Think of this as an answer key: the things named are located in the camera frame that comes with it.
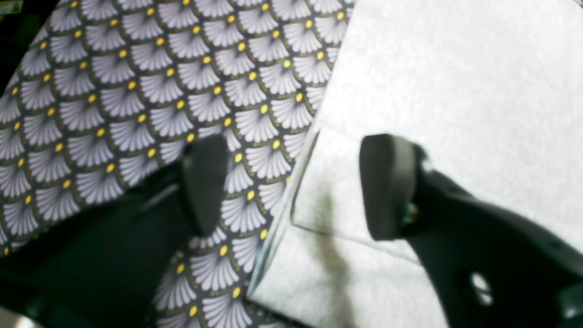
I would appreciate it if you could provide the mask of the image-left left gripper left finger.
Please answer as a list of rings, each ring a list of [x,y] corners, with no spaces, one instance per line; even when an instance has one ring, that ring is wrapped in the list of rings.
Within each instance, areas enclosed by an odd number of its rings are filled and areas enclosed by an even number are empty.
[[[1,307],[44,328],[141,328],[173,254],[220,218],[229,148],[213,135],[109,203],[1,260]]]

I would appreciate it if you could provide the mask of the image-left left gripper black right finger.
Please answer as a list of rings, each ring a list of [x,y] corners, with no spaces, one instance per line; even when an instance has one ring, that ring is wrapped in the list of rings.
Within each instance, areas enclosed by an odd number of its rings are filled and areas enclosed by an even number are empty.
[[[412,247],[450,328],[580,328],[582,254],[481,201],[388,133],[362,139],[359,174],[375,241]]]

